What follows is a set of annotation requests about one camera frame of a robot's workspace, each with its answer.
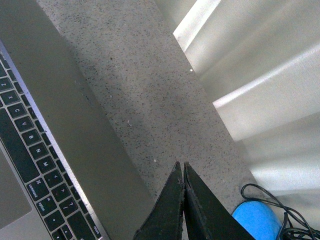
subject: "dark pointed object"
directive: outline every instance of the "dark pointed object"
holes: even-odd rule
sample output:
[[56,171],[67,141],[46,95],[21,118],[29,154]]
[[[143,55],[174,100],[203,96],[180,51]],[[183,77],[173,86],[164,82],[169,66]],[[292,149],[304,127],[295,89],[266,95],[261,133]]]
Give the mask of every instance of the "dark pointed object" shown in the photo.
[[176,162],[152,212],[133,240],[181,240],[183,197],[182,172]]
[[189,240],[255,240],[224,208],[188,162],[184,215]]

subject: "black cable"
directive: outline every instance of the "black cable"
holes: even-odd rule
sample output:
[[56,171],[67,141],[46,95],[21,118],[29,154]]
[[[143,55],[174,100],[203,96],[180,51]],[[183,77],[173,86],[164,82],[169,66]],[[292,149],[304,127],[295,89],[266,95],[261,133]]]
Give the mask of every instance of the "black cable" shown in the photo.
[[[256,198],[256,197],[245,196],[244,191],[245,191],[246,187],[248,187],[248,186],[252,186],[252,187],[255,187],[255,188],[261,190],[262,192],[267,194],[269,197],[271,197],[276,202],[265,200],[265,199],[260,199],[260,198]],[[269,191],[265,190],[263,187],[261,187],[257,184],[253,184],[253,183],[246,184],[241,189],[241,195],[244,199],[246,199],[248,201],[258,201],[258,202],[261,202],[264,204],[268,204],[271,206],[281,208],[285,211],[283,223],[282,223],[280,231],[276,237],[276,240],[280,240],[280,239],[282,239],[282,240],[310,240],[310,239],[320,240],[320,231],[319,230],[316,230],[316,229],[313,229],[312,227],[310,227],[310,225],[308,224],[306,219],[297,210],[283,205],[275,196],[273,196]],[[289,219],[289,216],[291,216],[294,220],[296,220],[305,229],[293,227],[293,225]]]

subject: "black key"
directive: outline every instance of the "black key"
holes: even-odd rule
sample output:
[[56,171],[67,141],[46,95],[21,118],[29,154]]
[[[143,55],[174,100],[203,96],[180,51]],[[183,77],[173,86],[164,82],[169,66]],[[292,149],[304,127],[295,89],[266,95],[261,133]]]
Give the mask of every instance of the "black key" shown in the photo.
[[62,230],[59,229],[57,231],[55,231],[54,233],[52,233],[52,237],[54,240],[66,240],[64,234],[62,233]]
[[38,128],[38,130],[39,130],[40,133],[43,133],[43,132],[45,131],[44,128],[41,126],[41,124],[40,124],[40,122],[39,122],[38,120],[35,121],[34,123],[35,123],[35,125],[36,125],[36,127]]
[[62,225],[65,220],[62,217],[61,213],[59,211],[55,211],[51,215],[47,216],[44,219],[45,224],[47,225],[49,231],[55,230],[57,227]]
[[53,157],[54,159],[57,159],[57,158],[58,158],[58,155],[57,155],[56,150],[54,149],[54,147],[53,147],[53,146],[49,147],[49,150],[50,150],[50,152],[51,152],[51,154],[52,154],[52,157]]
[[34,110],[32,109],[32,107],[28,108],[28,112],[30,113],[32,119],[37,119],[37,116],[36,116]]
[[76,200],[80,199],[80,195],[79,195],[79,193],[77,192],[77,190],[76,190],[76,188],[74,186],[71,188],[71,192],[72,192],[72,194],[73,194],[73,196],[74,196],[74,198]]
[[16,76],[14,75],[14,73],[11,70],[8,70],[8,74],[9,74],[12,81],[17,81]]
[[40,142],[41,138],[37,130],[33,129],[22,134],[22,138],[28,146]]
[[5,57],[3,56],[2,52],[0,52],[0,60],[3,64],[3,66],[6,68],[6,69],[9,69],[9,64],[7,63],[7,60],[5,59]]
[[15,82],[14,86],[15,86],[15,89],[17,90],[17,92],[19,94],[23,94],[24,93],[24,91],[22,90],[22,88],[21,88],[21,86],[20,86],[20,84],[18,82]]
[[63,203],[59,204],[59,207],[62,210],[62,213],[65,217],[72,214],[75,210],[78,209],[78,206],[73,197],[70,197]]
[[40,159],[39,161],[36,162],[36,164],[38,165],[41,173],[43,173],[43,174],[45,174],[46,172],[49,172],[50,170],[52,170],[56,167],[51,156],[47,156],[43,159]]
[[10,82],[10,79],[5,77],[0,79],[0,92],[8,90],[8,89],[12,89],[13,86]]
[[6,73],[6,71],[4,70],[4,68],[0,64],[0,77],[4,77],[5,75],[7,75],[7,73]]
[[52,190],[52,194],[57,202],[65,199],[66,197],[70,196],[70,192],[68,190],[67,185],[62,184],[57,186],[55,189]]
[[67,240],[70,240],[72,238],[72,233],[67,225],[63,225],[61,230],[64,233]]
[[100,231],[98,230],[95,222],[92,220],[91,216],[88,214],[87,216],[85,216],[86,220],[88,221],[94,235],[97,237],[97,238],[100,238],[101,237],[101,233]]
[[63,181],[60,173],[58,170],[54,170],[47,175],[44,176],[46,183],[48,184],[49,188],[54,187],[55,185],[61,183]]
[[47,134],[43,133],[41,136],[42,136],[42,138],[43,138],[43,140],[44,140],[44,143],[45,143],[47,146],[51,145],[51,142],[50,142]]
[[86,208],[86,206],[85,206],[85,204],[84,204],[84,202],[81,200],[81,201],[79,201],[79,206],[80,206],[80,208],[82,209],[82,212],[84,213],[84,214],[86,214],[87,212],[88,212],[88,210],[87,210],[87,208]]
[[49,194],[45,182],[42,178],[39,178],[27,185],[28,191],[31,194],[34,201],[42,199]]
[[18,103],[16,105],[8,107],[8,111],[11,117],[13,117],[14,119],[27,114],[22,103]]
[[46,146],[42,142],[29,147],[29,150],[34,160],[42,158],[49,153]]
[[60,160],[57,160],[56,161],[56,164],[58,165],[58,167],[59,167],[59,169],[60,169],[60,171],[62,172],[62,173],[64,173],[66,170],[65,170],[65,167],[62,165],[62,163],[61,163],[61,161]]
[[52,196],[48,196],[42,201],[38,202],[36,204],[36,207],[38,208],[41,216],[45,216],[48,213],[51,213],[53,210],[57,208],[57,205],[55,204],[54,199]]
[[16,91],[14,91],[14,90],[2,93],[1,98],[2,98],[5,105],[14,104],[14,103],[20,101]]
[[34,124],[32,123],[30,117],[28,116],[15,120],[14,122],[20,132],[26,131],[28,129],[32,129],[34,127]]
[[65,179],[66,183],[67,183],[69,186],[72,186],[72,181],[71,181],[69,175],[66,173],[66,174],[64,174],[63,176],[64,176],[64,179]]
[[77,213],[69,217],[67,221],[76,239],[83,239],[83,240],[96,239],[92,234],[84,216],[82,216],[80,211],[78,211]]
[[5,109],[0,109],[0,138],[17,168],[22,180],[27,183],[40,174],[22,142]]
[[29,107],[30,106],[30,103],[26,97],[26,95],[21,95],[21,98],[22,98],[22,101],[24,102],[24,104]]

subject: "speckled countertop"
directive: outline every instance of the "speckled countertop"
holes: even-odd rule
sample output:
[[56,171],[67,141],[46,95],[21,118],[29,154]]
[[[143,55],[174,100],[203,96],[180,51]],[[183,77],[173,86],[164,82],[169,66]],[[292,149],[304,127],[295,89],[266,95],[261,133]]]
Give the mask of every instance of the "speckled countertop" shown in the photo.
[[253,177],[156,4],[37,0],[67,41],[150,193],[189,161],[228,211]]

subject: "silver laptop body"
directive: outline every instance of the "silver laptop body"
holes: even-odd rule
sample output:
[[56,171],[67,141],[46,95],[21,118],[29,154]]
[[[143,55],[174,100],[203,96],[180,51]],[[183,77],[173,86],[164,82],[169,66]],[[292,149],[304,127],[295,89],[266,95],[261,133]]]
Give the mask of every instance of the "silver laptop body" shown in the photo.
[[66,44],[0,5],[0,239],[132,239],[153,201]]

